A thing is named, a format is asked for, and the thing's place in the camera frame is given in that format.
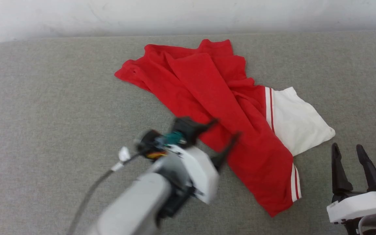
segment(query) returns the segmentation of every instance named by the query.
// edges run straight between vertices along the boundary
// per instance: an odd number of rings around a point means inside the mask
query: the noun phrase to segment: white wall
[[[376,29],[376,0],[0,0],[0,41]]]

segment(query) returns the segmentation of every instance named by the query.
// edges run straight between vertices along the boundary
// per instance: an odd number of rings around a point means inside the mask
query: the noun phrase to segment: gray table
[[[173,115],[154,95],[113,74],[143,46],[197,47],[231,39],[257,83],[293,86],[336,130],[295,157],[303,198],[275,218],[226,167],[212,205],[190,200],[163,234],[344,234],[328,221],[330,146],[365,190],[355,145],[376,164],[376,32],[41,39],[0,43],[0,235],[64,234],[88,187],[117,161],[120,146]],[[149,163],[137,159],[94,195],[77,234]]]

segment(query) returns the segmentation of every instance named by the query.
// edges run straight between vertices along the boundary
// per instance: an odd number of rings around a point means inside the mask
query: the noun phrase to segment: white sleeve
[[[330,140],[336,134],[313,106],[297,96],[294,88],[274,91],[267,87],[265,92],[268,94],[268,124],[293,156]]]

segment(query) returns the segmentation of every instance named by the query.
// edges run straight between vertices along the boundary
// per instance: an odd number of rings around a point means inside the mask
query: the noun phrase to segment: red fabric
[[[265,87],[254,85],[245,66],[229,40],[205,39],[198,49],[147,45],[142,58],[128,60],[115,76],[152,92],[176,116],[201,123],[218,118],[220,123],[201,136],[213,150],[242,132],[228,164],[275,216],[292,205],[292,155],[266,121]]]

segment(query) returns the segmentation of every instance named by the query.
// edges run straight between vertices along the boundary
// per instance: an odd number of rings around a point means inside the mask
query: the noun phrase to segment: black cable
[[[67,235],[73,235],[76,227],[78,226],[79,220],[81,219],[81,216],[84,213],[86,206],[88,205],[89,200],[94,194],[94,191],[104,180],[106,180],[114,172],[115,171],[108,170],[101,177],[99,177],[98,180],[95,183],[93,183],[93,185],[89,188],[88,192],[85,195],[85,198],[82,200],[81,204],[79,205],[78,211],[76,211],[76,214],[72,220],[72,223],[70,223],[70,227],[68,229]]]

